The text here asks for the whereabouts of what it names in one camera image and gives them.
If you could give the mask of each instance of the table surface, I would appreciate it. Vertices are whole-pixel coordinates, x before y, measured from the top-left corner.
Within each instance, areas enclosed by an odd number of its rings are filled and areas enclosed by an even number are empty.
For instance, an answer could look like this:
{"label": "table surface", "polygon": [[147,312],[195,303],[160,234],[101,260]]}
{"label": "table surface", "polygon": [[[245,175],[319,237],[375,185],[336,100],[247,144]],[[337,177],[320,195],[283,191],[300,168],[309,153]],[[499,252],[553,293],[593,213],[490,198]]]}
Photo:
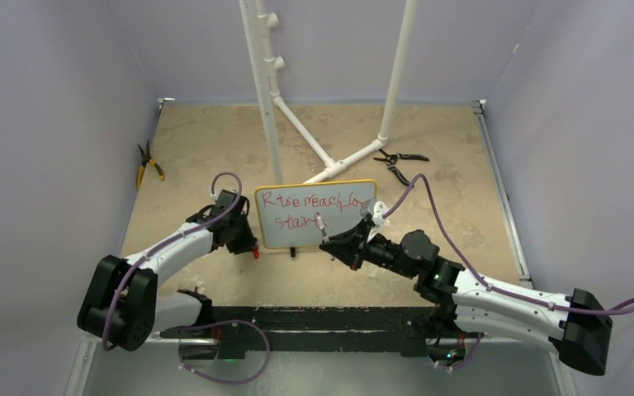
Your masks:
{"label": "table surface", "polygon": [[[383,106],[292,109],[335,160],[371,142],[383,113]],[[322,162],[278,110],[276,121],[286,183],[301,183],[320,172]],[[503,212],[472,109],[399,106],[386,151],[418,153],[431,159],[428,163],[400,161],[397,166],[409,178],[420,172],[427,176],[447,231],[478,271],[517,284]],[[167,237],[188,216],[210,204],[210,183],[218,172],[237,173],[244,195],[251,199],[256,188],[275,184],[256,106],[166,105],[152,154],[166,180],[160,181],[154,169],[145,173],[125,236],[124,256]],[[378,198],[387,205],[393,205],[405,190],[383,163],[370,158],[332,180],[363,178],[377,182]],[[218,187],[234,189],[234,180],[221,178]],[[260,238],[255,210],[249,220]],[[442,256],[461,261],[436,225],[423,184],[390,221],[382,233],[394,242],[411,230],[422,229],[441,247]],[[161,285],[159,293],[198,287],[215,305],[430,305],[412,291],[413,284],[413,280],[370,264],[350,271],[316,248],[300,248],[293,259],[286,249],[267,250],[262,245],[258,260],[251,254],[234,256],[224,249],[195,260]]]}

